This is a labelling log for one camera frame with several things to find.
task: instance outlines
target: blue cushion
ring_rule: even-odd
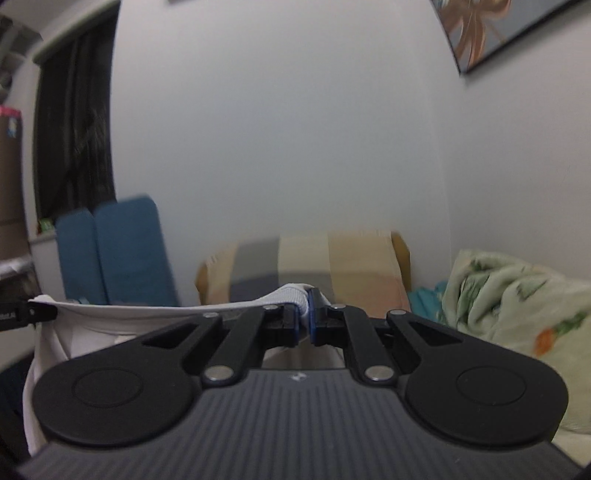
[[[105,203],[95,222],[109,303],[177,307],[156,204],[146,196]]]
[[[58,218],[56,232],[66,298],[106,305],[94,217],[87,209],[69,213]]]

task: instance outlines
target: ceiling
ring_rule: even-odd
[[[79,0],[6,0],[0,5],[0,13],[40,32],[77,1]]]

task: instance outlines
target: white towel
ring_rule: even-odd
[[[37,325],[34,359],[22,394],[24,428],[29,452],[33,455],[47,443],[33,412],[31,399],[35,383],[51,367],[71,358],[107,348],[138,335],[180,322],[202,312],[221,312],[274,303],[291,303],[299,308],[303,324],[307,325],[309,307],[306,287],[308,286],[288,284],[258,300],[202,307],[82,305],[56,302],[47,295],[36,297],[32,301],[55,305],[58,308],[58,315],[52,322]],[[278,364],[281,361],[278,362],[276,357],[283,350],[283,348],[272,349],[267,352],[265,359],[273,357],[273,367],[280,368]],[[300,355],[308,356],[306,352],[309,349],[297,348],[295,350],[299,351]],[[291,364],[293,355],[294,352],[286,355],[285,362]],[[334,367],[342,366],[340,357],[336,355],[334,349],[324,351],[324,355],[328,357],[328,360],[319,359],[315,362],[318,366],[324,367],[327,363]]]

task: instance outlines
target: gray ribbed surface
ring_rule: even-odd
[[[578,471],[549,443],[513,452],[448,444],[418,427],[394,392],[347,370],[295,373],[252,371],[209,390],[144,445],[93,453],[53,444],[20,471],[32,480],[561,480]]]

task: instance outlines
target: window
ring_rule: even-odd
[[[46,56],[35,119],[39,219],[113,200],[109,139],[111,64],[117,11]]]

